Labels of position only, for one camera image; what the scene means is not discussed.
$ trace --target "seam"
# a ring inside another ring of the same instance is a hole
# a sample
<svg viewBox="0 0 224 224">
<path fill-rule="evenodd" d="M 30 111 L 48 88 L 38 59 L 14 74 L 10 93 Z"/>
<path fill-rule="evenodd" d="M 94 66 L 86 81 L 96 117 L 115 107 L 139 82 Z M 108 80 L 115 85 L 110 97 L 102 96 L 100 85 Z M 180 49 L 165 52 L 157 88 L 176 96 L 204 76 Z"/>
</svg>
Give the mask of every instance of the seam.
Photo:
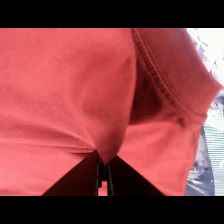
<svg viewBox="0 0 224 224">
<path fill-rule="evenodd" d="M 134 28 L 133 36 L 135 37 L 135 45 L 140 52 L 140 56 L 142 57 L 144 64 L 147 67 L 148 75 L 150 75 L 154 80 L 155 86 L 158 87 L 158 89 L 170 101 L 170 103 L 175 106 L 180 112 L 188 111 L 192 113 L 194 116 L 191 116 L 191 119 L 201 124 L 201 122 L 205 120 L 206 116 L 193 111 L 177 96 L 175 89 L 169 84 L 168 79 L 164 75 L 162 75 L 164 73 L 158 66 L 158 63 L 154 62 L 155 56 L 146 48 L 141 37 L 142 34 L 139 33 L 137 28 Z"/>
</svg>

